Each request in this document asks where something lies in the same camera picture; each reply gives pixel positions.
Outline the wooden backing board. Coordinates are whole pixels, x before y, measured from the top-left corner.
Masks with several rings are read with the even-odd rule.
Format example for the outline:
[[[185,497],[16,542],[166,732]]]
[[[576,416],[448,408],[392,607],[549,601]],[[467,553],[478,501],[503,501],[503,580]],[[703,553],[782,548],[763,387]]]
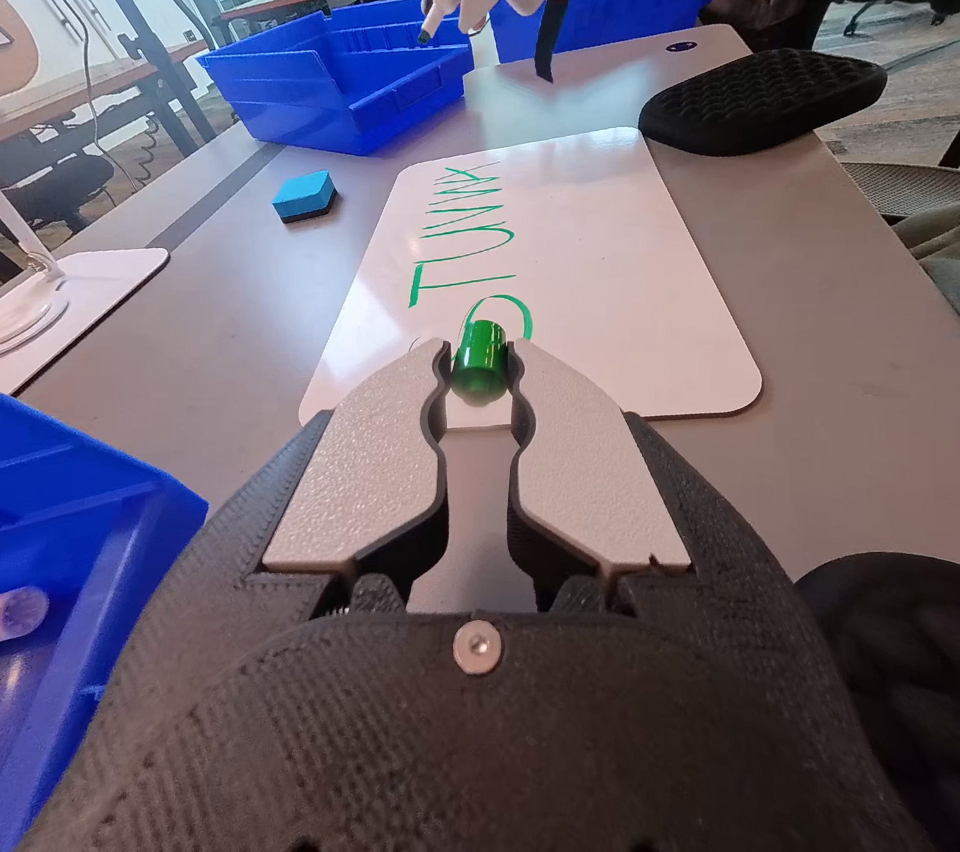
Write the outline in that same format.
[[[1,96],[25,89],[40,69],[34,37],[9,0],[1,0]]]

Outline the grey mesh office chair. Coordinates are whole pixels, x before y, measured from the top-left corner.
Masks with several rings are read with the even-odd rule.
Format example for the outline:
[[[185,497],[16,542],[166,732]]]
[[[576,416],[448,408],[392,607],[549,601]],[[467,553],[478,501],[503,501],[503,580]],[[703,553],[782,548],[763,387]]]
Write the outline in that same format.
[[[885,220],[958,206],[959,171],[941,166],[842,162],[859,190]]]

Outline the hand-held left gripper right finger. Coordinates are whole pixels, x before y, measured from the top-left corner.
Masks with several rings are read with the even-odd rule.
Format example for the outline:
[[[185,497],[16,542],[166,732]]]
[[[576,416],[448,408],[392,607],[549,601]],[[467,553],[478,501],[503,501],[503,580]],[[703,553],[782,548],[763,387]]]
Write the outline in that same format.
[[[602,581],[691,558],[618,403],[527,339],[510,344],[510,515]]]

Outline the dark brown jacket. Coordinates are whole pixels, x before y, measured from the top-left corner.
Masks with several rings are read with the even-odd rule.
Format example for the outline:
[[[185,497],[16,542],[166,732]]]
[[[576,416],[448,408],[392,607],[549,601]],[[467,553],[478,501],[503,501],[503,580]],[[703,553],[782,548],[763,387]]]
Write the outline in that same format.
[[[727,25],[751,52],[811,50],[834,0],[711,0],[698,15],[702,26]]]

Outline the black stand pole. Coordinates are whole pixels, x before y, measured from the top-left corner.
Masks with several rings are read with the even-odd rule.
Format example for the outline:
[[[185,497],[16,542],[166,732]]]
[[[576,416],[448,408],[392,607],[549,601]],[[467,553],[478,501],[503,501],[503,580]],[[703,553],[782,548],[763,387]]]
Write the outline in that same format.
[[[114,1],[134,30],[135,42],[139,51],[162,78],[167,89],[173,92],[174,98],[180,102],[184,113],[196,129],[202,142],[210,143],[213,141],[217,135],[195,100],[192,90],[187,88],[186,80],[179,70],[179,64],[174,63],[171,59],[166,46],[151,29],[135,0]]]

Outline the red dry erase marker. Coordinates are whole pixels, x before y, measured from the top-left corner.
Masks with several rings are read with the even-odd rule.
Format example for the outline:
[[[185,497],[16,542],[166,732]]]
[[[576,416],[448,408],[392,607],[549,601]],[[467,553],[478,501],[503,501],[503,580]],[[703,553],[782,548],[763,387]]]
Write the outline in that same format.
[[[50,608],[48,595],[36,586],[1,594],[1,642],[16,641],[37,630]]]

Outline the black tape strip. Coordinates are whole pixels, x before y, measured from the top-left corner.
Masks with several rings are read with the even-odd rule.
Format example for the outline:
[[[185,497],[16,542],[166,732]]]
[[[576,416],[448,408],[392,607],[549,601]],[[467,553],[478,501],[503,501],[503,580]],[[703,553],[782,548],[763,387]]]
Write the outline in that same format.
[[[222,207],[253,180],[285,146],[279,143],[262,143],[259,149],[227,174],[210,191],[199,198],[178,219],[173,221],[151,239],[146,249],[162,249],[172,253]]]

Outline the black office chair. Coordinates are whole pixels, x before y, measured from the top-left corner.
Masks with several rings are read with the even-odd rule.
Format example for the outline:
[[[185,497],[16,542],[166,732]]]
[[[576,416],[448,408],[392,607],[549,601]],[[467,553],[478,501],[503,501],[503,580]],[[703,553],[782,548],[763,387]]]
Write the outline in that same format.
[[[872,1],[861,5],[846,22],[842,35],[846,39],[866,36],[865,28],[898,24],[920,17],[929,26],[942,26],[952,14],[938,11],[926,4],[909,4],[895,1]]]
[[[81,154],[30,184],[6,188],[3,193],[29,224],[63,223],[70,234],[78,234],[89,224],[80,209],[105,188],[113,174],[108,159]]]

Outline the green marker cap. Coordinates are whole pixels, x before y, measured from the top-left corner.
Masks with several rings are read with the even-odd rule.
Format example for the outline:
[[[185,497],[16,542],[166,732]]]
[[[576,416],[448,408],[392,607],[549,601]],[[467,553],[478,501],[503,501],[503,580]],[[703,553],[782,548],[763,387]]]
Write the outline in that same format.
[[[454,358],[451,391],[466,405],[480,407],[508,390],[508,339],[490,320],[469,320]]]

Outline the blue plastic bin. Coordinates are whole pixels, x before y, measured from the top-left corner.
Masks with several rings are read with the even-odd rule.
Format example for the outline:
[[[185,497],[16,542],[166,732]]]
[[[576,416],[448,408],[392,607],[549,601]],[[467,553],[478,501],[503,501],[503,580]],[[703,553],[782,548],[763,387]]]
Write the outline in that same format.
[[[445,18],[420,43],[421,0],[383,0],[279,25],[198,58],[253,138],[366,156],[464,95],[469,36]]]
[[[49,612],[1,642],[1,848],[76,753],[122,648],[208,503],[173,476],[16,399],[1,400],[1,594]]]
[[[692,28],[712,0],[569,0],[556,53]]]

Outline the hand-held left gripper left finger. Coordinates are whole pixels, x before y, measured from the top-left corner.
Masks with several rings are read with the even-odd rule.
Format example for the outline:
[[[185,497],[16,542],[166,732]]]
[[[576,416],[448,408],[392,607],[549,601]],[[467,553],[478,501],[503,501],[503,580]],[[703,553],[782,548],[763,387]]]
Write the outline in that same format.
[[[450,536],[450,343],[432,338],[332,411],[262,556],[266,570],[419,578]]]

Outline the white whiteboard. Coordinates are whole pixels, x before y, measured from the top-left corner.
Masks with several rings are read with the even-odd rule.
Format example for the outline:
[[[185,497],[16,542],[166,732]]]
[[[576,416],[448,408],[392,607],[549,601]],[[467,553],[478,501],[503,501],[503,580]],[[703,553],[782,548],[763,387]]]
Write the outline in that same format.
[[[762,373],[636,129],[398,174],[298,409],[306,424],[431,338],[487,320],[619,406],[724,416]]]

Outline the blue foam eraser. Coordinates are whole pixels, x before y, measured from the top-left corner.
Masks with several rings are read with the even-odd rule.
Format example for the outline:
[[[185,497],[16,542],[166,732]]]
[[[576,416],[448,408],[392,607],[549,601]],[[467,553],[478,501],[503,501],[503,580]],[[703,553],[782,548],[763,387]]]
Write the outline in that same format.
[[[337,198],[337,189],[326,170],[286,181],[271,204],[284,225],[324,217]]]

